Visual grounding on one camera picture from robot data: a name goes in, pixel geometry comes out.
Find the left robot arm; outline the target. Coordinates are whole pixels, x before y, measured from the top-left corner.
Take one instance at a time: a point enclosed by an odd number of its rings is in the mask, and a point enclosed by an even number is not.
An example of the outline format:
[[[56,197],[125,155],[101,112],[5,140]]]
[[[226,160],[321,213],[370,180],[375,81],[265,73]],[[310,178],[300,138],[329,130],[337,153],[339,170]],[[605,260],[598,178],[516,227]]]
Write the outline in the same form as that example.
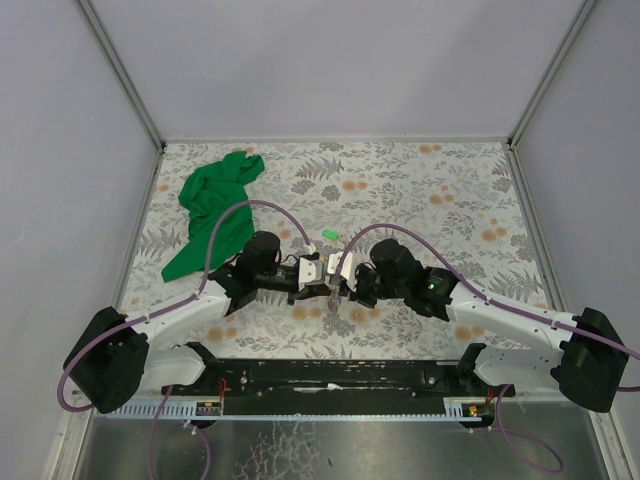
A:
[[[204,357],[175,340],[209,320],[251,303],[259,290],[291,300],[328,293],[326,264],[311,252],[285,265],[279,238],[253,235],[244,249],[206,276],[192,293],[131,319],[113,307],[98,311],[63,363],[63,382],[73,381],[99,412],[111,413],[140,391],[192,385],[205,371]]]

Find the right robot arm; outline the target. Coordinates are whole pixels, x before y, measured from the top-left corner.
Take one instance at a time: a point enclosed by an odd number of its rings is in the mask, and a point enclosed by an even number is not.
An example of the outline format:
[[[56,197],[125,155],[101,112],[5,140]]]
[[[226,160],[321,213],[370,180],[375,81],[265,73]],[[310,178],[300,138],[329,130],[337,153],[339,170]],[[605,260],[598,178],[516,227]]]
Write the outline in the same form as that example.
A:
[[[496,295],[450,265],[423,266],[393,238],[376,244],[370,259],[371,266],[356,264],[352,253],[341,252],[331,260],[352,300],[372,308],[380,300],[401,299],[421,316],[479,326],[520,345],[510,353],[472,344],[459,369],[488,386],[557,390],[585,409],[610,411],[629,356],[602,312],[586,308],[575,315]]]

